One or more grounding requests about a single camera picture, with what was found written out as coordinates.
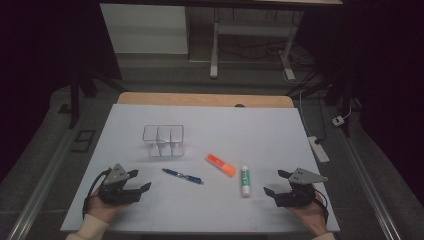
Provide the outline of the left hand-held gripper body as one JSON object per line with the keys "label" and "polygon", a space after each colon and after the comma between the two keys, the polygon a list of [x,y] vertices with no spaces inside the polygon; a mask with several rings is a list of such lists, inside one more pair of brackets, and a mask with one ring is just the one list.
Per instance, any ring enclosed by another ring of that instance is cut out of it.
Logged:
{"label": "left hand-held gripper body", "polygon": [[127,171],[120,165],[106,171],[106,177],[99,187],[99,198],[106,204],[110,205],[126,205],[138,202],[141,198],[139,189],[125,190],[124,186],[129,178]]}

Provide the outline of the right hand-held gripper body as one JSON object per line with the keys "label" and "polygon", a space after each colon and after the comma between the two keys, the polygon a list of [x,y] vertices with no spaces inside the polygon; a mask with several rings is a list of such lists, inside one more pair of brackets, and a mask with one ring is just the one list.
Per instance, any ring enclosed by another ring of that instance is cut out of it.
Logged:
{"label": "right hand-held gripper body", "polygon": [[275,202],[278,207],[304,207],[315,199],[315,183],[327,182],[328,178],[308,170],[297,168],[288,180],[291,190],[278,193]]}

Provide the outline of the green and white glue stick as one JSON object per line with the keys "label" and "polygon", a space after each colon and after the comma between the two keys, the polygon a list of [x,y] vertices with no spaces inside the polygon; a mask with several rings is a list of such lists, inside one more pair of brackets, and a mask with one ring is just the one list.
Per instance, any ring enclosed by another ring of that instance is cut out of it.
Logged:
{"label": "green and white glue stick", "polygon": [[250,172],[247,166],[241,169],[241,191],[243,197],[250,196]]}

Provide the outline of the blue pen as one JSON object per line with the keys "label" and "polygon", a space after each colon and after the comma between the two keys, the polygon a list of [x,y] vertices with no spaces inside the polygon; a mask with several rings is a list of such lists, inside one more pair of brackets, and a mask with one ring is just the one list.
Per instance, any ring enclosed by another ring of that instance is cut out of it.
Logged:
{"label": "blue pen", "polygon": [[171,169],[165,169],[165,168],[162,169],[162,171],[165,172],[168,175],[171,175],[171,176],[174,176],[174,177],[177,177],[177,178],[181,178],[181,179],[185,179],[185,180],[192,182],[192,183],[195,183],[195,184],[199,184],[199,185],[204,184],[202,179],[191,176],[191,175],[186,175],[186,174],[179,173],[177,171],[174,171],[174,170],[171,170]]}

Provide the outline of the clear plastic organizer box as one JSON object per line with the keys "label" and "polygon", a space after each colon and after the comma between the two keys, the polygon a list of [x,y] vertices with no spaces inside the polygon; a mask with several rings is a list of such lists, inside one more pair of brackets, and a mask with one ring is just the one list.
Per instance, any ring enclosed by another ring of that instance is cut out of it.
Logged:
{"label": "clear plastic organizer box", "polygon": [[180,157],[184,155],[183,125],[146,125],[142,140],[150,157]]}

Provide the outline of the orange highlighter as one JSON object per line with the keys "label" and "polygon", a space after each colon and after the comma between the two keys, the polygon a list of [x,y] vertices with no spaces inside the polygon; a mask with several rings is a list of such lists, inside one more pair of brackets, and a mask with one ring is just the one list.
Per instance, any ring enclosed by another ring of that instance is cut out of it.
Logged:
{"label": "orange highlighter", "polygon": [[206,156],[206,160],[230,177],[234,176],[236,173],[235,167],[224,162],[223,160],[221,160],[220,158],[216,157],[213,154],[208,154]]}

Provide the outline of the person's left hand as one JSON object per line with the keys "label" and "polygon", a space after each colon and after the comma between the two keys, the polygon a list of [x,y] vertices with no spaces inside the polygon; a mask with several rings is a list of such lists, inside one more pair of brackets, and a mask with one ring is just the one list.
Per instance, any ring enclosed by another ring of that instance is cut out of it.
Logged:
{"label": "person's left hand", "polygon": [[96,189],[88,200],[87,214],[105,223],[111,223],[113,219],[126,207],[126,205],[110,205],[104,203],[98,196],[99,189]]}

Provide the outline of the person's right hand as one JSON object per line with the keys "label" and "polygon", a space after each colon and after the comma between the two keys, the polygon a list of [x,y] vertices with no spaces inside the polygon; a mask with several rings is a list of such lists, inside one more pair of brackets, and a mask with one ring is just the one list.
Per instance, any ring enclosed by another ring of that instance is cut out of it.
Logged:
{"label": "person's right hand", "polygon": [[324,210],[320,207],[322,203],[322,198],[315,195],[315,200],[310,205],[288,207],[288,210],[299,219],[307,230],[317,237],[328,232]]}

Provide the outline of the white power strip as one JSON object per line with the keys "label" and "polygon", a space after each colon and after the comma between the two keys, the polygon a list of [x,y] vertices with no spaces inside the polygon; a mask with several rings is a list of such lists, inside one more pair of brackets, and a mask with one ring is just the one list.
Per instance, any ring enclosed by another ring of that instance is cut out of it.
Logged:
{"label": "white power strip", "polygon": [[320,163],[326,163],[330,161],[328,155],[326,154],[325,150],[323,149],[320,142],[315,136],[308,137],[308,142],[310,144],[312,152]]}

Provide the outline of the black metal stand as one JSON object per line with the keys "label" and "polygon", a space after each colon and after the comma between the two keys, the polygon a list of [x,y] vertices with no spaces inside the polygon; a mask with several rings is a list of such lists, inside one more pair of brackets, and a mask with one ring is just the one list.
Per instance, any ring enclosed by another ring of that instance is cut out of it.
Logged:
{"label": "black metal stand", "polygon": [[352,113],[351,100],[354,82],[353,68],[350,64],[343,65],[335,73],[329,74],[321,83],[294,94],[295,90],[300,89],[318,73],[319,70],[314,67],[308,73],[306,79],[290,90],[287,93],[287,96],[291,97],[293,100],[299,100],[300,98],[307,97],[315,92],[318,92],[319,90],[323,90],[324,88],[328,87],[329,91],[324,97],[324,102],[327,106],[335,106],[339,101],[341,101],[340,115],[345,123],[340,125],[339,128],[342,130],[346,137],[350,137],[351,134],[349,131],[349,117]]}
{"label": "black metal stand", "polygon": [[80,93],[88,98],[94,98],[97,93],[97,87],[94,80],[100,80],[119,93],[127,92],[127,89],[116,83],[112,78],[91,67],[79,67],[70,77],[70,103],[61,106],[60,114],[69,114],[71,119],[69,128],[74,129],[80,118]]}

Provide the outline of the white cabinet panel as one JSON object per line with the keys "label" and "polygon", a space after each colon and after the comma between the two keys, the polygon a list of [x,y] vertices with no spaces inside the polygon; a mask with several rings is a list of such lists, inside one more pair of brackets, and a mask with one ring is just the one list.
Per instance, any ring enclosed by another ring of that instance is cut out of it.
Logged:
{"label": "white cabinet panel", "polygon": [[106,3],[100,7],[116,53],[189,52],[185,7]]}

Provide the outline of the aluminium rail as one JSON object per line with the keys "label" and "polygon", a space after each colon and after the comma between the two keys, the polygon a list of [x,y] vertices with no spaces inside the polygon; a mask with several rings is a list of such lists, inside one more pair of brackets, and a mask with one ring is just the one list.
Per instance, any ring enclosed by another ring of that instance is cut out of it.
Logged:
{"label": "aluminium rail", "polygon": [[77,129],[66,132],[6,240],[26,239],[78,133]]}
{"label": "aluminium rail", "polygon": [[360,158],[357,149],[353,145],[351,139],[346,137],[342,130],[338,131],[341,142],[346,149],[347,155],[351,161],[353,170],[358,181],[367,197],[367,200],[374,211],[374,215],[380,225],[387,240],[402,240],[400,232],[393,221],[392,216],[382,198],[380,197],[374,182],[372,181],[365,165]]}

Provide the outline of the grey metal desk frame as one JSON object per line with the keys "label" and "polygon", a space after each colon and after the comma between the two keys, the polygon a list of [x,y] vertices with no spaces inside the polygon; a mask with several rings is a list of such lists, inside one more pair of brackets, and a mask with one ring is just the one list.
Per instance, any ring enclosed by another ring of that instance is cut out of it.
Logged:
{"label": "grey metal desk frame", "polygon": [[279,37],[283,38],[286,43],[283,49],[278,53],[280,58],[284,76],[288,81],[295,80],[295,74],[289,62],[291,48],[294,45],[295,38],[300,27],[303,11],[289,11],[289,20],[283,22],[277,21],[259,21],[259,20],[221,20],[219,17],[219,9],[214,9],[213,22],[213,45],[211,53],[211,65],[209,76],[216,79],[218,76],[219,63],[219,36],[257,36],[257,37]]}

